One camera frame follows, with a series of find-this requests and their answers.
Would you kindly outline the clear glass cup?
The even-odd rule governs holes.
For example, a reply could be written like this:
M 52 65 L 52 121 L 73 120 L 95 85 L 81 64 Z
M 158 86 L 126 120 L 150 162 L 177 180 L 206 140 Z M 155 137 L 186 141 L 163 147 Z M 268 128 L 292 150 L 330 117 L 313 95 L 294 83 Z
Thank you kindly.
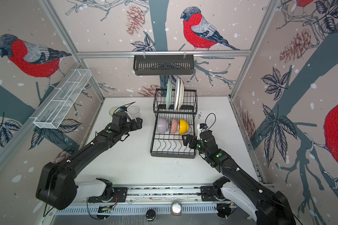
M 140 117 L 140 108 L 138 106 L 131 106 L 131 107 L 128 108 L 128 113 L 129 113 L 129 116 L 132 119 L 139 118 Z

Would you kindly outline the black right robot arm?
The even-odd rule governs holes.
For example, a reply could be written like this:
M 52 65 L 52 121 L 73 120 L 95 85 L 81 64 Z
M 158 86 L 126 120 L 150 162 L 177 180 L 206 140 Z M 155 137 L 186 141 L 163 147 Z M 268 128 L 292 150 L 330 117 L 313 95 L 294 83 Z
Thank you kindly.
M 213 184 L 217 199 L 228 199 L 245 211 L 258 225 L 295 225 L 286 196 L 273 192 L 251 177 L 216 144 L 210 130 L 199 137 L 184 135 L 184 145 L 204 155 L 204 160 L 223 176 Z

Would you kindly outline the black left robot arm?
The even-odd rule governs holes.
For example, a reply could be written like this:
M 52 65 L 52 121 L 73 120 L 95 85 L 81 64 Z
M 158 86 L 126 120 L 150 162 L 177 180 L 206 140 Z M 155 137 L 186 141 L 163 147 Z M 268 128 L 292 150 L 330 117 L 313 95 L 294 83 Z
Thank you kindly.
M 142 129 L 143 120 L 131 119 L 126 112 L 115 113 L 95 138 L 67 160 L 47 163 L 40 175 L 36 198 L 58 210 L 67 208 L 73 201 L 83 198 L 84 184 L 75 182 L 80 172 L 117 142 L 129 137 L 129 132 Z

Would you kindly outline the green glass cup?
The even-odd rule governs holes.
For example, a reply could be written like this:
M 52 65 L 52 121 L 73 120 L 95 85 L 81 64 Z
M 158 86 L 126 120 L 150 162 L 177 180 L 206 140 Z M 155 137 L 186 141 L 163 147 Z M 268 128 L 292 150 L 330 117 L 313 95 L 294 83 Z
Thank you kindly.
M 120 110 L 121 110 L 120 107 L 113 107 L 113 108 L 110 109 L 109 115 L 113 116 L 116 112 L 119 112 Z

